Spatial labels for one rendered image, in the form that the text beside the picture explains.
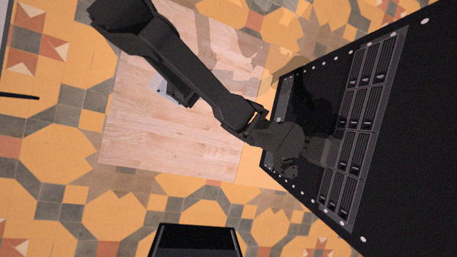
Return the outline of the tan flat board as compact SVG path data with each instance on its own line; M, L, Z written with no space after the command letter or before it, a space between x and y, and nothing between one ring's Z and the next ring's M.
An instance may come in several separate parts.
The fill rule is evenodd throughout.
M266 116L268 120L271 117L279 77L311 61L313 60L281 46L273 43L270 44L255 101L269 110ZM244 142L234 183L287 191L259 167L262 151L262 148L249 146L249 144Z

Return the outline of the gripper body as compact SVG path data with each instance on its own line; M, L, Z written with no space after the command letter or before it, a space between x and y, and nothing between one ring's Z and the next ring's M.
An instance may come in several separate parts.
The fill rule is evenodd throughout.
M306 153L307 160L323 168L333 168L341 144L340 137L325 133L304 136L305 142L301 152Z

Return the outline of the black metal rack frame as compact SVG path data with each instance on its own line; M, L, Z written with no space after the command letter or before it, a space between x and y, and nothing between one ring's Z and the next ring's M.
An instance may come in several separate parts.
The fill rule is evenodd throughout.
M355 51L403 34L356 214L318 203L323 167L259 167L363 257L457 257L457 0L438 0L279 77L270 120L333 135Z

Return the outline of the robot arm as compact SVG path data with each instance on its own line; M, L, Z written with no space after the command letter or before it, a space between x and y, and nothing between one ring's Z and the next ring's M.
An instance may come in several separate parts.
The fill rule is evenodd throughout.
M95 0L87 11L91 26L103 37L130 56L144 57L167 81L166 95L190 109L201 97L223 129L249 146L273 153L273 167L283 177L297 177L294 157L305 142L302 128L290 121L268 120L269 110L263 105L226 89L151 0Z

